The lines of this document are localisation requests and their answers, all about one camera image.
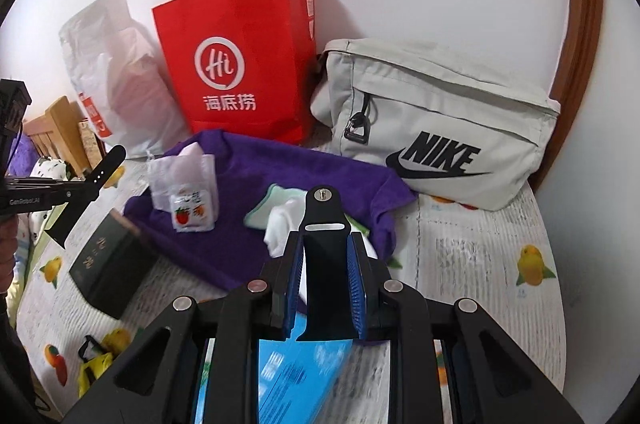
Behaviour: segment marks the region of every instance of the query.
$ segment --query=silver bolt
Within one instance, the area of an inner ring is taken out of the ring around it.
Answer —
[[[316,200],[325,202],[331,198],[331,191],[327,188],[320,188],[314,193],[314,197],[316,197]]]
[[[387,292],[400,292],[403,288],[404,285],[397,279],[388,279],[385,281],[385,290]]]
[[[463,312],[468,312],[469,314],[473,314],[476,310],[478,310],[478,303],[469,298],[461,299],[458,302],[458,307]]]
[[[251,292],[264,292],[267,290],[267,282],[263,279],[254,279],[246,286]]]
[[[177,311],[187,310],[191,306],[191,298],[187,296],[180,296],[174,299],[174,309]]]

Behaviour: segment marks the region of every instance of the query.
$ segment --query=black swoosh logo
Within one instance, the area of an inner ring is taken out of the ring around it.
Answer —
[[[433,171],[433,170],[417,170],[407,169],[400,164],[400,154],[404,152],[406,148],[403,148],[395,153],[392,153],[385,160],[386,166],[396,170],[398,176],[403,179],[441,179],[449,177],[473,177],[476,175],[487,175],[491,172],[482,173],[467,173],[464,170],[451,170],[451,171]]]

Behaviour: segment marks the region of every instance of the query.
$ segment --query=purple cloth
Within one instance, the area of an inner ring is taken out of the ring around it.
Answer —
[[[389,168],[220,130],[201,131],[166,155],[177,155],[195,141],[205,153],[216,156],[220,217],[215,229],[177,233],[171,215],[153,209],[149,190],[130,198],[124,214],[148,233],[162,254],[224,290],[257,277],[269,260],[264,231],[249,229],[243,221],[271,184],[304,190],[324,184],[336,188],[345,213],[370,229],[371,244],[384,260],[396,245],[389,211],[415,199]]]
[[[40,158],[33,142],[26,135],[16,137],[11,145],[11,152],[15,150],[14,158],[9,165],[9,173],[15,177],[28,177]]]

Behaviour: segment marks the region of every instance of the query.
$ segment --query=blue booklet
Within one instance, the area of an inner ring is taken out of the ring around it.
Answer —
[[[331,390],[349,351],[351,340],[304,341],[306,318],[296,315],[291,337],[284,341],[260,341],[258,354],[258,420],[260,424],[313,422]],[[209,340],[205,356],[194,424],[202,424],[204,400],[215,340]]]

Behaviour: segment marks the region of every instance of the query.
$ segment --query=black box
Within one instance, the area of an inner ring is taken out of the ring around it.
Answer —
[[[111,210],[69,274],[89,305],[120,319],[157,257],[140,230]]]

